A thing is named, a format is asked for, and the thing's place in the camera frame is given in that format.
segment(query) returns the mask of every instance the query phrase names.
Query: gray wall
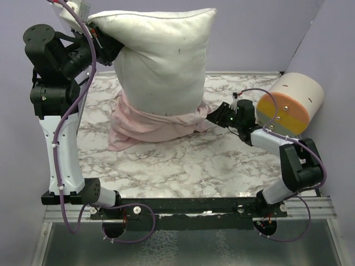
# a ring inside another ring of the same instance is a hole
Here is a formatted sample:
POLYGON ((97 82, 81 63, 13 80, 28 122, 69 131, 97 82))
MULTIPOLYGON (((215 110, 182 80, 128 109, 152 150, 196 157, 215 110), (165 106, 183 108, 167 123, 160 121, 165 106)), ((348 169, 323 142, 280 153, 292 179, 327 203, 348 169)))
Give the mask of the gray wall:
POLYGON ((42 225, 48 158, 29 101, 32 65, 22 35, 37 23, 62 30, 44 0, 2 1, 0 17, 0 264, 29 265, 42 225))
POLYGON ((318 146, 331 195, 355 263, 355 1, 326 0, 288 72, 318 81, 326 99, 305 135, 318 146))
POLYGON ((207 56, 212 71, 285 71, 324 0, 88 1, 106 10, 188 11, 215 7, 207 56))
MULTIPOLYGON (((107 9, 184 11, 216 7, 209 70, 284 70, 310 21, 316 0, 90 1, 107 9)), ((45 0, 2 1, 0 42, 0 264, 29 265, 42 225, 40 195, 48 188, 43 133, 29 101, 32 65, 22 35, 37 23, 64 30, 45 0)))

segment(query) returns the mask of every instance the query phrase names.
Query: fabric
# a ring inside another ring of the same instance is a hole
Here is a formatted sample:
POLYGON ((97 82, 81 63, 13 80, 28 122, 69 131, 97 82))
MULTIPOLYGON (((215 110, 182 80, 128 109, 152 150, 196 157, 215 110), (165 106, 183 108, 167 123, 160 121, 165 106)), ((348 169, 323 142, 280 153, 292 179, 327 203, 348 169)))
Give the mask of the fabric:
POLYGON ((204 94, 205 61, 216 9, 105 11, 89 17, 125 47, 114 61, 131 106, 155 115, 194 113, 204 94))
POLYGON ((211 112, 202 99, 195 112, 185 115, 160 116, 148 114, 132 107, 125 92, 118 94, 116 109, 111 116, 109 150, 123 151, 141 142, 173 140, 207 130, 204 120, 211 112))

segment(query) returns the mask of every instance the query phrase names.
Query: marble tabletop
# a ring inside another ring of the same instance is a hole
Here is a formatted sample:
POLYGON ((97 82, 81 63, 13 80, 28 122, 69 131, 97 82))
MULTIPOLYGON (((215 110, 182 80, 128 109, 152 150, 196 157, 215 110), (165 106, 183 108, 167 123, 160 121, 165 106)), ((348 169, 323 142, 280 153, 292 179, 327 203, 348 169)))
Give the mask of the marble tabletop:
MULTIPOLYGON (((277 75, 207 76, 205 99, 218 107, 223 101, 231 103, 233 92, 268 89, 277 79, 277 75)), ((249 147, 212 123, 203 133, 108 151, 110 114, 119 90, 112 74, 97 75, 89 90, 78 131, 84 177, 99 177, 103 187, 123 197, 151 198, 254 196, 281 177, 277 156, 249 147)), ((262 95, 253 91, 242 97, 257 103, 262 95)))

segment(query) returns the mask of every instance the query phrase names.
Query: cylindrical container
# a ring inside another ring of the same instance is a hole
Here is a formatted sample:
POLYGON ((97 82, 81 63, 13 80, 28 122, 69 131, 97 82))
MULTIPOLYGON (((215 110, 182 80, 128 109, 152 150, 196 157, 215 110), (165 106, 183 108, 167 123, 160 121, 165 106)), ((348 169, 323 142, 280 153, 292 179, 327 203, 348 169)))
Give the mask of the cylindrical container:
MULTIPOLYGON (((287 73, 269 90, 277 102, 277 117, 270 129, 281 135, 297 136, 305 131, 324 101, 322 87, 300 73, 287 73)), ((268 94, 258 102, 256 115, 264 125, 275 114, 275 105, 268 94)))

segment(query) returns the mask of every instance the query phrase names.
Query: pillow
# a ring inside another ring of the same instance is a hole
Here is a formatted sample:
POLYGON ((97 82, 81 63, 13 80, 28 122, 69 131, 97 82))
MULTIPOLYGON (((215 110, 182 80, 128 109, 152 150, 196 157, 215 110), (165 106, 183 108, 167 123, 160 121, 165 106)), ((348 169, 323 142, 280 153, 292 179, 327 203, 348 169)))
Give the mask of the pillow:
POLYGON ((216 9, 106 11, 89 17, 125 45, 114 69, 131 106, 148 114, 195 112, 205 84, 206 51, 216 9))

